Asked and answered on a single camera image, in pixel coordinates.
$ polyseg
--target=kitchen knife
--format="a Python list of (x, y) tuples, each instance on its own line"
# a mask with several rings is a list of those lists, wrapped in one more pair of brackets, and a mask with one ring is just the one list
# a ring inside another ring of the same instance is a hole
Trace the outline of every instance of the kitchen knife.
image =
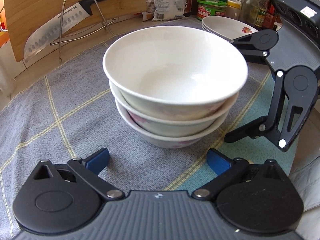
[[(80, 0), (63, 12), (62, 34), (92, 15), (94, 0)], [(46, 22), (30, 35), (24, 47), (24, 59), (28, 62), (34, 55), (59, 38), (61, 13)]]

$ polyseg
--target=wooden cutting board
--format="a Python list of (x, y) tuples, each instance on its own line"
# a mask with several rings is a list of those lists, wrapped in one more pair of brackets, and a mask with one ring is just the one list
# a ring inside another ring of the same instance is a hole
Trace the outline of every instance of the wooden cutting board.
[[(61, 13), (64, 0), (4, 0), (5, 17), (14, 56), (19, 62), (23, 59), (24, 46), (29, 36), (40, 26)], [(67, 0), (65, 8), (79, 0)], [(147, 9), (145, 0), (105, 0), (99, 2), (106, 20), (122, 15), (139, 13)], [(84, 19), (70, 31), (102, 22), (95, 5), (91, 6), (93, 15)]]

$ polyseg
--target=blue gripper pad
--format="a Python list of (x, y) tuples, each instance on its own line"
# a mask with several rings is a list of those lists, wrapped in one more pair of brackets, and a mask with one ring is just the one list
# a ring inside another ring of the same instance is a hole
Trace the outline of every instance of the blue gripper pad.
[(81, 163), (88, 170), (92, 171), (97, 176), (109, 164), (110, 154), (108, 149), (101, 148), (88, 158), (84, 159)]
[(207, 164), (218, 176), (230, 169), (232, 163), (233, 160), (225, 156), (222, 157), (220, 152), (215, 149), (210, 149), (207, 153)]

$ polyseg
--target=white bowl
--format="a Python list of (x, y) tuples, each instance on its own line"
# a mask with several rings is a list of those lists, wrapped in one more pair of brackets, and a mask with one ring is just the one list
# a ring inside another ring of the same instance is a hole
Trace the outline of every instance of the white bowl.
[(232, 44), (182, 26), (119, 38), (106, 51), (103, 69), (133, 108), (172, 121), (213, 114), (248, 76), (247, 63)]
[(258, 31), (245, 23), (221, 16), (204, 17), (202, 19), (202, 26), (206, 31), (214, 33), (227, 41)]
[(213, 122), (213, 124), (210, 125), (207, 129), (195, 135), (186, 136), (186, 137), (164, 137), (164, 136), (150, 133), (142, 129), (140, 126), (138, 126), (134, 122), (134, 120), (132, 120), (128, 111), (123, 106), (121, 106), (121, 104), (117, 100), (116, 100), (116, 106), (118, 108), (119, 114), (128, 125), (130, 125), (133, 129), (135, 129), (143, 139), (161, 148), (183, 148), (183, 147), (190, 146), (191, 144), (194, 144), (197, 141), (199, 141), (204, 136), (215, 131), (220, 125), (222, 125), (224, 120), (227, 118), (227, 115), (229, 114), (229, 111), (225, 112), (223, 115), (218, 117)]
[(132, 108), (121, 94), (119, 88), (109, 81), (110, 89), (118, 101), (129, 113), (131, 118), (144, 130), (156, 135), (166, 137), (184, 137), (190, 136), (208, 128), (219, 116), (228, 111), (236, 102), (239, 93), (236, 93), (231, 98), (228, 98), (225, 103), (213, 115), (193, 121), (168, 121), (154, 118)]

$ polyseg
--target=plastic bottle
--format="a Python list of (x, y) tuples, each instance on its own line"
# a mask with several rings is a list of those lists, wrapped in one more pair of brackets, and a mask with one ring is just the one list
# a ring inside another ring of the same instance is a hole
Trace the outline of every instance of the plastic bottle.
[(243, 0), (239, 14), (239, 21), (254, 27), (259, 8), (260, 5), (258, 0)]
[(266, 15), (266, 11), (267, 11), (268, 2), (269, 2), (269, 0), (259, 0), (260, 9), (259, 9), (256, 24), (255, 24), (255, 28), (257, 30), (261, 30), (261, 28), (262, 28), (264, 18)]

